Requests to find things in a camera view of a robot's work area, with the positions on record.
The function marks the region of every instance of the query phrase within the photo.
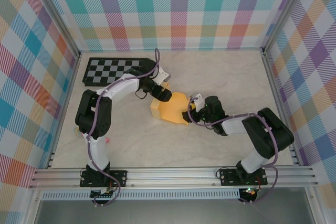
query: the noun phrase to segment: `black mounting plate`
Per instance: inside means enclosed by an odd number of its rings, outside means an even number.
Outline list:
[[[251,177],[248,181],[246,181],[246,184],[243,184],[237,173],[236,169],[220,169],[219,170],[219,177],[221,178],[220,184],[222,186],[242,186],[242,185],[247,185],[247,186],[258,186],[259,181],[258,178],[260,179],[260,185],[265,186],[267,185],[267,177],[264,169],[259,169],[256,171],[256,176]]]
[[[82,177],[86,177],[87,170],[82,171]],[[110,170],[109,174],[116,178],[119,183],[120,187],[125,187],[126,186],[126,181],[127,181],[127,171],[126,170]],[[94,185],[93,183],[89,183],[87,180],[80,180],[79,186],[80,187],[110,187],[112,185],[113,188],[117,187],[117,182],[114,180],[108,179],[105,184],[103,185]]]

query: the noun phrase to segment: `vented panel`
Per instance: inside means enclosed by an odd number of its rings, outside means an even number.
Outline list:
[[[119,200],[146,199],[237,199],[238,189],[202,189],[202,190],[122,190]],[[89,200],[89,190],[50,190],[45,191],[42,200]]]

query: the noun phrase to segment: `aluminum frame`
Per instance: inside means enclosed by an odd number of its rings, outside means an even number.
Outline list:
[[[221,186],[215,177],[219,167],[186,168],[118,168],[127,170],[126,186],[133,189],[207,189],[246,188],[246,186]],[[317,178],[310,166],[277,166],[279,178],[276,187],[314,187]],[[79,187],[81,169],[38,169],[30,184],[31,190],[83,189]],[[275,180],[275,170],[266,168],[269,188]]]
[[[47,153],[48,159],[45,160],[44,167],[49,166],[51,157],[55,153],[55,150],[56,150],[56,147],[57,147],[57,144],[58,144],[58,141],[59,141],[59,136],[61,135],[61,131],[62,131],[63,123],[64,123],[64,118],[66,116],[67,109],[68,109],[68,106],[69,106],[69,101],[70,101],[70,97],[71,97],[71,94],[72,94],[72,90],[73,90],[74,85],[75,85],[75,79],[76,79],[76,76],[77,76],[79,64],[80,64],[80,58],[77,58],[76,61],[75,61],[74,67],[73,67],[73,75],[71,77],[70,85],[69,85],[69,88],[68,88],[67,93],[66,93],[66,98],[65,98],[65,101],[64,101],[63,109],[61,111],[59,123],[57,125],[57,129],[56,129],[56,132],[55,132],[55,137],[54,137],[54,140],[52,142],[51,148],[48,150],[48,153]]]
[[[286,114],[285,114],[284,104],[281,99],[280,92],[275,83],[275,76],[273,75],[273,72],[271,71],[271,65],[270,65],[270,62],[267,56],[267,52],[260,50],[260,54],[261,54],[261,58],[264,63],[266,75],[267,75],[269,84],[271,86],[271,90],[274,96],[274,100],[276,102],[276,106],[277,106],[280,118],[287,127],[291,128],[288,118],[286,117]],[[295,158],[297,159],[298,164],[302,165],[302,167],[306,167],[306,166],[303,166],[303,160],[300,155],[300,152],[298,151],[299,147],[297,146],[297,143],[295,141],[291,145],[290,148],[294,151]],[[308,203],[310,205],[310,209],[312,211],[315,222],[318,224],[327,224],[327,221],[322,211],[321,202],[319,201],[319,198],[318,198],[319,192],[317,191],[317,188],[316,187],[305,187],[305,191],[306,191]]]

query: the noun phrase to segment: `plaid fabric backdrop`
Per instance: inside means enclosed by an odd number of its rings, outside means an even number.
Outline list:
[[[18,223],[47,158],[75,57],[40,0],[0,0],[0,223]]]
[[[282,14],[282,11],[284,10],[284,7],[286,6],[287,4],[287,1],[288,0],[282,0],[281,1],[281,4],[279,5],[279,8],[277,10],[277,13],[275,14],[273,20],[272,20],[272,23],[270,24],[268,30],[267,30],[267,33],[266,33],[266,36],[264,37],[264,40],[262,41],[262,44],[261,44],[261,47],[264,47],[271,32],[273,31],[273,28],[274,28],[274,25],[278,22],[281,14]]]
[[[269,56],[303,162],[314,167],[335,223],[336,0],[299,0]]]
[[[84,50],[213,49],[259,48],[281,0],[54,3]]]

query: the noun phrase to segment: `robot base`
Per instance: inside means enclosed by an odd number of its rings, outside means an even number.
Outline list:
[[[127,171],[126,170],[110,170],[110,164],[103,170],[119,181],[121,187],[126,186]],[[97,170],[92,169],[89,165],[81,172],[80,187],[117,187],[117,182],[111,180],[109,177],[103,175]]]
[[[267,185],[267,177],[264,169],[258,169],[251,173],[244,181],[237,174],[237,169],[220,169],[219,177],[222,186],[264,186]]]

